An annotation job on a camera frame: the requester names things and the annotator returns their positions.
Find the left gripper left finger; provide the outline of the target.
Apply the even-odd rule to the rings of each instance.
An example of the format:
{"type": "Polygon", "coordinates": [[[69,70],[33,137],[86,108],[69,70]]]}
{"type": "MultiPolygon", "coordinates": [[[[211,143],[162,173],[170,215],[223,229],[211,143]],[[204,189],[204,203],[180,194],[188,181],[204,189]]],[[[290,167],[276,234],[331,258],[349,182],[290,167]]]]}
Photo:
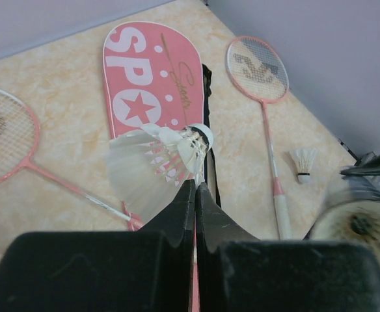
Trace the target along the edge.
{"type": "Polygon", "coordinates": [[[138,231],[30,232],[0,260],[0,311],[187,311],[196,187],[138,231]]]}

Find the white feather shuttlecock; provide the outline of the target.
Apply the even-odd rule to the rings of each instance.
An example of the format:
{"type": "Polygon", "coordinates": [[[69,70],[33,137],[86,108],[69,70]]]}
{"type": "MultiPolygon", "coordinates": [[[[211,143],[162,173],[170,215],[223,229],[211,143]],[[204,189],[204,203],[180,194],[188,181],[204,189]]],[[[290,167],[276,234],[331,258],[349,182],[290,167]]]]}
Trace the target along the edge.
{"type": "Polygon", "coordinates": [[[316,148],[296,148],[289,152],[296,170],[297,180],[300,184],[307,184],[311,180],[311,170],[317,155],[316,148]]]}
{"type": "Polygon", "coordinates": [[[181,130],[146,123],[109,143],[105,163],[115,196],[143,224],[166,208],[182,185],[204,181],[204,161],[213,146],[211,129],[193,123],[181,130]]]}

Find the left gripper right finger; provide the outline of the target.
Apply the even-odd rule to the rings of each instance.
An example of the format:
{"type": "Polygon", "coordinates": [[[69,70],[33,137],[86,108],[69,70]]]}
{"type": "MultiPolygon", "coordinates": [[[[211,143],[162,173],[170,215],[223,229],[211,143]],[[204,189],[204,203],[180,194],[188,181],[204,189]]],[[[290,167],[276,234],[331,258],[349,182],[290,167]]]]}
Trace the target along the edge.
{"type": "Polygon", "coordinates": [[[380,265],[367,248],[260,240],[196,191],[201,311],[380,311],[380,265]]]}

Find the black shuttlecock tube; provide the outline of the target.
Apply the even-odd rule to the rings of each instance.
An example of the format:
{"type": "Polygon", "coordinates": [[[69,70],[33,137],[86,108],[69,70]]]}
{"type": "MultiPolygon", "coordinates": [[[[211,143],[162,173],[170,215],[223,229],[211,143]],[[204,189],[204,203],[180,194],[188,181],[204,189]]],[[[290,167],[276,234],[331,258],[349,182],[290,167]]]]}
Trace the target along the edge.
{"type": "Polygon", "coordinates": [[[380,248],[380,155],[367,154],[334,174],[306,238],[380,248]]]}

